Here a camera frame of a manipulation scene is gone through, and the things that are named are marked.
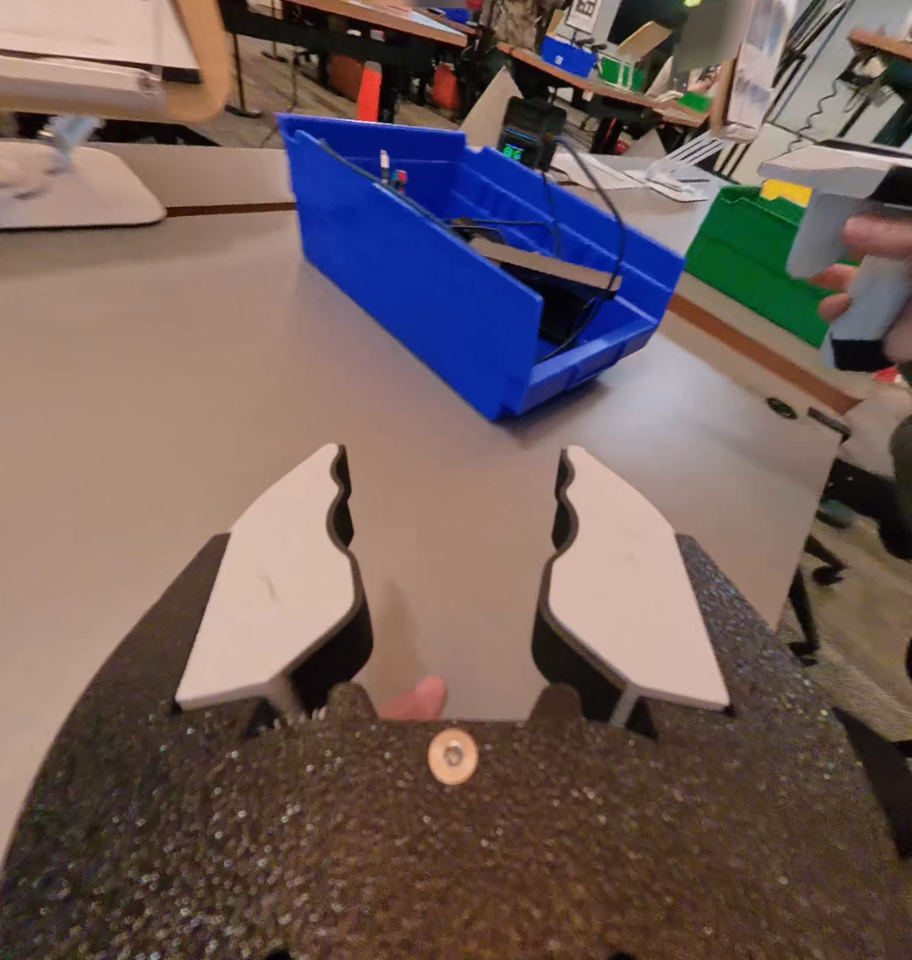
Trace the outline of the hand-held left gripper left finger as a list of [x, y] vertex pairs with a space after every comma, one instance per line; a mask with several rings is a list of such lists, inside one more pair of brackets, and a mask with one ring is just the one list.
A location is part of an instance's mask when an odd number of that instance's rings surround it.
[[[174, 702], [185, 712], [259, 699], [278, 714], [312, 714], [373, 649], [351, 550], [352, 481], [346, 448], [323, 445], [246, 508], [231, 526]], [[360, 640], [358, 664], [335, 668], [317, 697], [295, 675], [326, 646]]]

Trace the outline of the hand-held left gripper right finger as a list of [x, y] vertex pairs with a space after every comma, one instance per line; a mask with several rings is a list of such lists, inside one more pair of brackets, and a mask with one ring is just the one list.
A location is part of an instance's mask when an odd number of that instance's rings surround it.
[[628, 726], [652, 702], [724, 714], [730, 692], [671, 524], [578, 445], [558, 457], [553, 551], [533, 661], [582, 717]]

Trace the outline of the blue plastic bin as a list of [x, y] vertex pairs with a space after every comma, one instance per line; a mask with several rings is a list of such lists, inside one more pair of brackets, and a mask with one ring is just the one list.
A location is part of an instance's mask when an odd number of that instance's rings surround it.
[[[456, 130], [277, 114], [305, 258], [490, 421], [590, 382], [656, 333], [686, 255]], [[475, 237], [618, 271], [582, 335], [538, 337], [550, 278]]]

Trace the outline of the grey desk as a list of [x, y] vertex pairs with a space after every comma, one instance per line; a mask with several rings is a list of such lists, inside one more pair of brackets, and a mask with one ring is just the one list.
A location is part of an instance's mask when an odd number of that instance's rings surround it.
[[640, 352], [492, 423], [302, 255], [279, 150], [106, 147], [152, 227], [0, 234], [0, 864], [91, 677], [199, 549], [346, 448], [378, 707], [518, 719], [562, 448], [696, 539], [774, 627], [838, 445], [815, 400], [665, 317]]

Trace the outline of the person's left hand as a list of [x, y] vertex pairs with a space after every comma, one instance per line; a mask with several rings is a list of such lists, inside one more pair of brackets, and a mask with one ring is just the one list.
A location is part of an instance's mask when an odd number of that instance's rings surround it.
[[390, 722], [434, 722], [441, 719], [448, 698], [446, 680], [427, 676], [411, 690], [380, 706], [378, 716]]

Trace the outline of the green plastic bin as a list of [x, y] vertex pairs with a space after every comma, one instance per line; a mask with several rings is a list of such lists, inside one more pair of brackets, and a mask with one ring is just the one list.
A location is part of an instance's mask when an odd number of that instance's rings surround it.
[[829, 292], [786, 271], [804, 213], [790, 199], [763, 198], [760, 186], [725, 186], [689, 247], [686, 271], [819, 348], [829, 329], [819, 305]]

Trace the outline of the clear acrylic stand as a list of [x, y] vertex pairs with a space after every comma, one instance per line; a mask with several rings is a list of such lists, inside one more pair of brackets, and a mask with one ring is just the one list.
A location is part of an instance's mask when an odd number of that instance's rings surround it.
[[642, 170], [640, 184], [677, 203], [705, 202], [708, 195], [689, 182], [684, 182], [679, 174], [690, 167], [697, 167], [702, 162], [714, 161], [725, 146], [726, 141], [723, 138], [712, 133], [703, 133]]

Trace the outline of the black office chair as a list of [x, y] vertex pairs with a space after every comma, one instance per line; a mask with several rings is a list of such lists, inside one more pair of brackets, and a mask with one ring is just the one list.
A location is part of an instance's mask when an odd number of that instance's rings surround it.
[[[912, 562], [912, 539], [898, 507], [892, 479], [837, 458], [822, 492], [830, 501], [839, 502], [858, 517], [872, 522], [882, 546], [890, 555]], [[816, 536], [809, 534], [806, 537], [802, 552], [820, 563], [811, 575], [815, 584], [829, 587], [842, 581], [846, 563]], [[821, 643], [807, 584], [803, 569], [797, 567], [789, 586], [788, 601], [798, 621], [802, 640], [790, 643], [789, 648], [804, 666], [812, 666], [816, 663]]]

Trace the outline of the black power brick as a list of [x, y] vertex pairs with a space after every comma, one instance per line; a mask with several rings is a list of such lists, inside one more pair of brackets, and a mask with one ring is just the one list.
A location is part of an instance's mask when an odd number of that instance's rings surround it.
[[561, 279], [536, 282], [533, 291], [542, 298], [537, 337], [552, 349], [581, 336], [594, 310], [609, 303], [618, 293], [618, 289], [607, 291]]

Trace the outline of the green box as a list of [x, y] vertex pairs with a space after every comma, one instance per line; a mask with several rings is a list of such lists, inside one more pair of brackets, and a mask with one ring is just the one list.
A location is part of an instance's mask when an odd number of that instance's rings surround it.
[[600, 81], [610, 87], [633, 93], [645, 90], [646, 69], [638, 62], [601, 54], [596, 67]]

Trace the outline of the grey flat hub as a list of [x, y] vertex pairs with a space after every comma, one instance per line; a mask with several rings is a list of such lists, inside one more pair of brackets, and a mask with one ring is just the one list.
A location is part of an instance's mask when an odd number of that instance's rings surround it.
[[622, 284], [618, 270], [595, 270], [534, 251], [498, 244], [483, 237], [471, 239], [467, 246], [502, 269], [528, 272], [552, 281], [574, 283], [604, 294], [618, 291]]

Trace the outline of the small blue bin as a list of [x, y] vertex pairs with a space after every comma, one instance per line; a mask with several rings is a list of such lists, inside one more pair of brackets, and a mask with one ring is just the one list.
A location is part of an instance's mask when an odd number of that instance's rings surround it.
[[548, 66], [581, 79], [589, 78], [598, 62], [594, 49], [578, 46], [546, 34], [539, 46], [541, 60]]

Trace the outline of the black power station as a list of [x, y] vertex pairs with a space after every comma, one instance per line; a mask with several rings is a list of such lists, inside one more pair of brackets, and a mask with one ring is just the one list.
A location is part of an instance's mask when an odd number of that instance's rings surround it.
[[542, 100], [511, 97], [495, 150], [504, 158], [548, 172], [567, 125], [566, 111]]

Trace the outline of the instruction sheet on stand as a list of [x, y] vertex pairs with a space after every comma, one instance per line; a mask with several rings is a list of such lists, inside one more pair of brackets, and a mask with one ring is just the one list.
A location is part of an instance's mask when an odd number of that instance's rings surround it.
[[0, 232], [161, 222], [128, 165], [87, 141], [106, 121], [207, 121], [231, 86], [218, 2], [0, 2], [0, 114], [46, 118], [0, 137]]

